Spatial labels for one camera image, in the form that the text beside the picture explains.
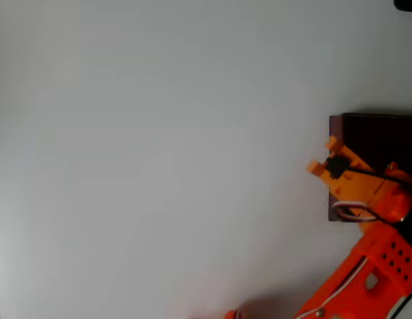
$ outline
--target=hole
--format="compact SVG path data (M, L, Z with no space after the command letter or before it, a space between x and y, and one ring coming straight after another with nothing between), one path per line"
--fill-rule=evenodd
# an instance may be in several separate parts
M367 288L367 290L371 290L378 284L378 282L378 277L371 272L365 279L365 287Z

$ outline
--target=screw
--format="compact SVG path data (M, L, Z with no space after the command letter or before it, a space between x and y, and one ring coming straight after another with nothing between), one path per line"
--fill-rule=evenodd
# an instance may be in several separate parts
M322 318L322 317L324 317L324 309L318 309L318 310L316 311L316 313L315 313L315 316L316 316L317 318Z

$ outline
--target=white surface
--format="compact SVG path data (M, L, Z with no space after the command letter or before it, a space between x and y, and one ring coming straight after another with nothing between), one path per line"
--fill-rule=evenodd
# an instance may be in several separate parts
M391 0L0 0L2 318L296 310L360 236L304 168L364 106L412 108Z

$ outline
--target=black object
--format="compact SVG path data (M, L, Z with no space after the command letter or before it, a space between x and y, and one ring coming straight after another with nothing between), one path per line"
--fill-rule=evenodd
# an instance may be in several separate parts
M331 178L339 178L347 170L351 164L349 158L344 156L335 155L332 158L326 160L327 166L326 169L330 172Z
M330 116L330 135L337 137L377 174L391 162L412 177L412 116L344 113ZM329 221L339 220L331 207Z
M400 11L412 12L412 0L393 0L393 4Z
M412 210L404 218L404 220L395 226L398 232L412 246Z

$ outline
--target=wire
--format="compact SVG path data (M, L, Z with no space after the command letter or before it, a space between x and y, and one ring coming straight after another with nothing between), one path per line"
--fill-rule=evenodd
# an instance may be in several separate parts
M303 314L300 314L299 316L295 317L294 319L302 319L305 318L306 316L309 316L310 314L317 313L319 311L322 311L323 307L327 305L330 301L332 301L339 293L341 293L350 283L351 281L356 277L356 275L361 271L361 269L364 267L364 265L367 263L368 258L363 257L363 260L361 264L358 266L358 268L351 274L351 276L348 277L348 279L345 281L343 285L341 285L335 292L333 292L330 297L325 299L325 301L319 306L318 308L309 310L307 312L304 312Z
M390 176L390 175L386 175L386 174L376 173L374 171L368 171L366 169L350 167L350 166L347 167L346 170L347 171L353 171L353 172L359 173L359 174L364 174L364 175L374 176L374 177L378 177L378 178L382 178L382 179L387 179L388 181L394 181L395 183L398 183L399 185L405 186L409 191L412 192L412 183L409 183L408 181L404 181L403 179L393 177L393 176Z
M404 309L405 305L408 304L408 302L412 299L412 292L411 294L408 295L408 297L406 299L404 299L404 301L399 305L399 307L397 308L397 310L393 313L393 315L391 316L391 319L395 319L399 313L401 312L401 310Z
M364 211L372 214L373 217L360 217L355 216L354 214L349 215L347 213L341 212L338 208L363 209ZM352 223L370 223L372 221L383 221L384 223L393 225L393 223L390 223L389 221L379 216L366 203L363 203L362 201L337 201L333 204L332 209L336 209L336 214L338 214L338 216L341 217L344 221L350 221Z

